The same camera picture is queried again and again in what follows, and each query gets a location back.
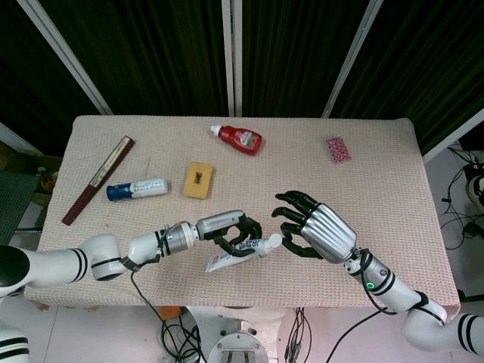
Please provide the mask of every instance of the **bottle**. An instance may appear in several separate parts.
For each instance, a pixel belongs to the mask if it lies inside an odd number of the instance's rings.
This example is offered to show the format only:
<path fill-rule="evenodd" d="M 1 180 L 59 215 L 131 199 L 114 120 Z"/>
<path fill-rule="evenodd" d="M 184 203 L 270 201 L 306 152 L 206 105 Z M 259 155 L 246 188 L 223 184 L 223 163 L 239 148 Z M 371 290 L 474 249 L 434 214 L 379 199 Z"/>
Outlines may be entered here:
<path fill-rule="evenodd" d="M 107 199 L 110 201 L 149 197 L 150 195 L 165 194 L 168 186 L 164 178 L 148 179 L 119 185 L 110 185 L 106 189 Z"/>
<path fill-rule="evenodd" d="M 214 125 L 210 130 L 227 144 L 245 154 L 255 155 L 262 143 L 262 136 L 247 129 L 236 129 L 232 126 Z"/>

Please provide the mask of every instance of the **yellow sponge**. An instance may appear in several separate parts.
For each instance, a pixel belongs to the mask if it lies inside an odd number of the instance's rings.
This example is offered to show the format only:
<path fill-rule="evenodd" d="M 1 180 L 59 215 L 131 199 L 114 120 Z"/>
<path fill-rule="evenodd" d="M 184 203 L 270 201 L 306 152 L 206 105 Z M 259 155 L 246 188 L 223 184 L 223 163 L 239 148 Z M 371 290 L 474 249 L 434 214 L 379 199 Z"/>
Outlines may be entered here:
<path fill-rule="evenodd" d="M 206 199 L 209 193 L 213 166 L 205 163 L 190 163 L 183 193 L 187 197 Z"/>

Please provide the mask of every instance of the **robotic arm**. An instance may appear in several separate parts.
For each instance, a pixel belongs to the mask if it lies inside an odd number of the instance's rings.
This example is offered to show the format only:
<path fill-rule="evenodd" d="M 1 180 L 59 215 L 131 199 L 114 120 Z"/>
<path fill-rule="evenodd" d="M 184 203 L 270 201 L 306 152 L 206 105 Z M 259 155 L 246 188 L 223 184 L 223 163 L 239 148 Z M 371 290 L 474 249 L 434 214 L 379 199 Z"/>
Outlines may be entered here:
<path fill-rule="evenodd" d="M 227 241 L 224 236 L 232 227 L 237 228 L 240 235 Z M 192 248 L 199 240 L 213 239 L 235 255 L 250 254 L 254 252 L 252 249 L 239 251 L 234 248 L 247 237 L 262 237 L 259 223 L 241 210 L 232 210 L 201 219 L 195 225 L 179 222 L 137 237 L 129 242 L 128 255 L 124 258 L 112 234 L 91 237 L 79 248 L 67 250 L 33 252 L 0 246 L 0 301 L 25 285 L 69 284 L 82 280 L 89 271 L 97 281 L 109 281 L 127 270 L 138 271 L 147 263 L 159 262 L 162 257 Z M 19 330 L 0 323 L 0 362 L 26 362 L 28 354 L 27 338 Z"/>
<path fill-rule="evenodd" d="M 279 207 L 272 213 L 296 223 L 281 225 L 283 245 L 299 256 L 343 264 L 370 299 L 377 297 L 395 313 L 408 312 L 402 334 L 412 346 L 429 352 L 466 350 L 484 355 L 484 318 L 459 314 L 447 322 L 440 304 L 407 286 L 370 251 L 357 248 L 356 233 L 329 206 L 300 191 L 277 194 L 276 198 L 299 211 Z M 294 244 L 293 234 L 302 236 L 311 247 Z"/>

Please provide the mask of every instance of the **textured cloth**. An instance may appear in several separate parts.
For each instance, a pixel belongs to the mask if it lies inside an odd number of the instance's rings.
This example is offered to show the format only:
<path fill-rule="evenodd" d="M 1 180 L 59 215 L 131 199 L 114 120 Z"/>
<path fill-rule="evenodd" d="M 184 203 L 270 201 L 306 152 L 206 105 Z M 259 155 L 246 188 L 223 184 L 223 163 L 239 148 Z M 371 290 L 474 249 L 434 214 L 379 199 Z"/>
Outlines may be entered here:
<path fill-rule="evenodd" d="M 210 125 L 230 124 L 260 133 L 264 143 L 247 156 L 211 134 Z M 123 135 L 135 146 L 70 226 L 66 211 Z M 341 137 L 352 159 L 335 164 L 326 140 Z M 192 161 L 214 166 L 207 200 L 183 195 Z M 107 185 L 164 177 L 169 193 L 110 202 Z M 458 295 L 440 234 L 422 157 L 408 119 L 224 119 L 215 117 L 82 116 L 60 168 L 48 208 L 40 250 L 79 246 L 100 233 L 117 236 L 122 255 L 130 238 L 179 221 L 242 209 L 265 236 L 279 231 L 271 212 L 284 202 L 276 193 L 304 191 L 325 202 L 367 247 L 403 281 L 445 306 L 458 309 Z M 300 237 L 294 240 L 304 244 Z M 145 266 L 135 275 L 154 305 L 368 306 L 363 288 L 344 271 L 304 259 L 283 247 L 263 259 L 207 274 L 221 250 L 212 241 Z M 27 289 L 26 296 L 69 306 L 141 305 L 124 274 L 110 282 L 91 275 L 76 284 Z"/>
<path fill-rule="evenodd" d="M 0 245 L 10 243 L 38 187 L 37 175 L 0 171 Z"/>

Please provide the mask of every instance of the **toothpaste tube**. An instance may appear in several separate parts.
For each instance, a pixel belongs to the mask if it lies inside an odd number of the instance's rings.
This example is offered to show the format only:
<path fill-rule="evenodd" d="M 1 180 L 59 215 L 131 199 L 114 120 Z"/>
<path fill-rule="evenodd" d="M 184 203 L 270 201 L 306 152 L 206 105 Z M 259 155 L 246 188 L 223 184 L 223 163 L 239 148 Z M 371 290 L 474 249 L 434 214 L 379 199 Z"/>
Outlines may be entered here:
<path fill-rule="evenodd" d="M 107 199 L 110 201 L 149 197 L 150 195 L 165 194 L 168 185 L 164 178 L 148 179 L 119 185 L 110 185 L 106 189 Z"/>
<path fill-rule="evenodd" d="M 260 259 L 267 256 L 272 250 L 278 248 L 282 243 L 282 237 L 279 234 L 273 234 L 269 239 L 260 240 L 246 240 L 240 242 L 235 246 L 237 250 L 246 250 L 248 248 L 254 249 L 254 253 L 248 256 L 236 257 L 230 253 L 220 253 L 219 255 L 210 257 L 209 263 L 206 266 L 205 272 L 212 272 L 220 268 L 236 265 L 238 263 L 249 261 L 250 259 Z"/>

